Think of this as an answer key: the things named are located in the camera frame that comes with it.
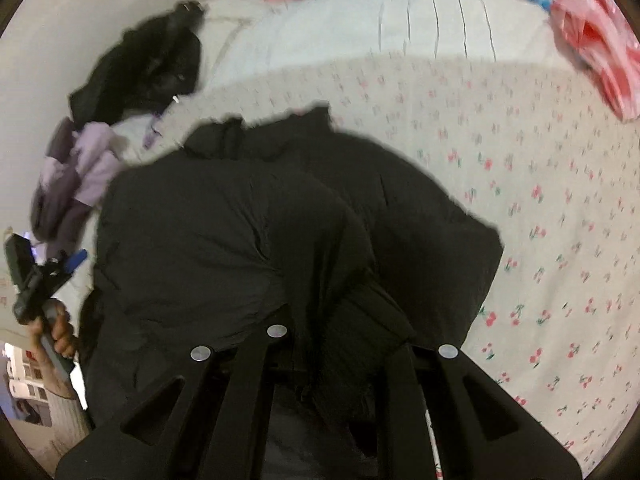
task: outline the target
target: building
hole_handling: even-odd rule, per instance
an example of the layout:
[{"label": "building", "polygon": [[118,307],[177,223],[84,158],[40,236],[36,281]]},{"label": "building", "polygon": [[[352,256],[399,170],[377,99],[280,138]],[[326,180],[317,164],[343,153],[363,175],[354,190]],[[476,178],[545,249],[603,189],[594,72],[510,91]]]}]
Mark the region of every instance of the building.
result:
[{"label": "building", "polygon": [[47,393],[42,383],[42,372],[31,352],[5,345],[9,361],[6,371],[9,376],[9,393],[15,399],[47,402]]}]

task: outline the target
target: sleeve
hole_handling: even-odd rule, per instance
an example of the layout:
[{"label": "sleeve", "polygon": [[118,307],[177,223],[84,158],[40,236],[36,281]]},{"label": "sleeve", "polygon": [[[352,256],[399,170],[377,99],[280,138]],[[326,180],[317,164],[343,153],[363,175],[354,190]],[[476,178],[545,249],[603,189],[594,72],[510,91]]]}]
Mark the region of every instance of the sleeve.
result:
[{"label": "sleeve", "polygon": [[33,452],[33,457],[54,475],[60,459],[84,437],[89,435],[89,423],[78,399],[65,399],[47,391],[53,440]]},{"label": "sleeve", "polygon": [[327,422],[349,420],[383,362],[415,333],[378,283],[369,235],[330,189],[302,172],[270,189],[268,251]]}]

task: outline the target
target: purple clothing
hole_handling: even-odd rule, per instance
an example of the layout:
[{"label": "purple clothing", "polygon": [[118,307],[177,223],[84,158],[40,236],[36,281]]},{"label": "purple clothing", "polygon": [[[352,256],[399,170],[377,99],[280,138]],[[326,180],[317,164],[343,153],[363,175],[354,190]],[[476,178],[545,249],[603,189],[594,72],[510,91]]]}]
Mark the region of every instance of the purple clothing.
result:
[{"label": "purple clothing", "polygon": [[31,206],[31,228],[47,243],[47,258],[72,254],[82,228],[122,163],[111,151],[115,134],[104,123],[88,123],[80,134],[65,118],[45,154]]}]

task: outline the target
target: white wall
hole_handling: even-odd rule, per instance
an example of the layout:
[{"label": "white wall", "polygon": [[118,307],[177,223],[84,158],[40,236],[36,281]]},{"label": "white wall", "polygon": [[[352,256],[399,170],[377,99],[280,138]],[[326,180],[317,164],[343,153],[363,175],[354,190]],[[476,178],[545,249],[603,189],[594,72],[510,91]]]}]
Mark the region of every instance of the white wall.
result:
[{"label": "white wall", "polygon": [[[25,0],[0,38],[0,230],[28,230],[42,155],[66,96],[124,28],[177,0]],[[0,339],[25,346],[0,258]]]}]

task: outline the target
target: metal screw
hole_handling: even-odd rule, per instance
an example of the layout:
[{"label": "metal screw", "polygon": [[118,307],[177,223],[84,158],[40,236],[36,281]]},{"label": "metal screw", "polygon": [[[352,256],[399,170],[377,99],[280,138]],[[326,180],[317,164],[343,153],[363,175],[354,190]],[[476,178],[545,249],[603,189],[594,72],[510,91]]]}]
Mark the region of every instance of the metal screw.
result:
[{"label": "metal screw", "polygon": [[438,348],[438,353],[445,359],[455,359],[458,357],[458,349],[453,345],[442,345]]},{"label": "metal screw", "polygon": [[196,346],[191,350],[191,359],[197,362],[206,361],[211,357],[211,350],[206,346]]},{"label": "metal screw", "polygon": [[284,325],[271,325],[267,329],[267,334],[269,335],[269,337],[273,337],[276,339],[284,337],[285,335],[287,335],[287,327]]}]

